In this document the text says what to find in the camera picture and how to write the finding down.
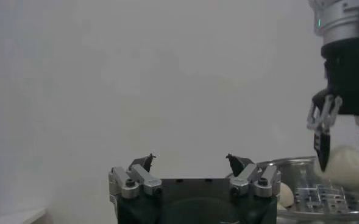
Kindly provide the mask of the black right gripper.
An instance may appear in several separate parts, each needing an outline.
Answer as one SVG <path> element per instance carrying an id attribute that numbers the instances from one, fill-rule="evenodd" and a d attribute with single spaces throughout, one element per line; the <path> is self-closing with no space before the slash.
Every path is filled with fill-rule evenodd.
<path id="1" fill-rule="evenodd" d="M 307 128 L 314 131 L 313 148 L 324 172 L 330 156 L 330 129 L 337 115 L 359 115 L 359 38 L 325 44 L 321 56 L 327 87 L 312 98 Z M 359 116 L 355 123 L 359 127 Z"/>

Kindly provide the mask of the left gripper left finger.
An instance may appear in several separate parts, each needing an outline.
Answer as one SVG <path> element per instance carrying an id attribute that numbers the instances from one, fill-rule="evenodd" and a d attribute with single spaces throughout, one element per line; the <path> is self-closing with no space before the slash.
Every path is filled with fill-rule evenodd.
<path id="1" fill-rule="evenodd" d="M 155 197 L 162 191 L 163 181 L 150 174 L 155 156 L 134 159 L 128 168 L 112 167 L 108 172 L 109 193 L 113 196 L 131 200 L 137 198 L 142 192 Z"/>

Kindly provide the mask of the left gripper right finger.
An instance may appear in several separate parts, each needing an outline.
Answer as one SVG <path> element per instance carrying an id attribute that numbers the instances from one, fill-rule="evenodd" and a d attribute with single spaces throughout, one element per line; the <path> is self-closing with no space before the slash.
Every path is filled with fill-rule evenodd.
<path id="1" fill-rule="evenodd" d="M 260 198 L 277 197 L 280 195 L 281 173 L 274 165 L 258 166 L 249 158 L 228 154 L 232 175 L 229 176 L 230 188 L 236 195 L 248 193 Z"/>

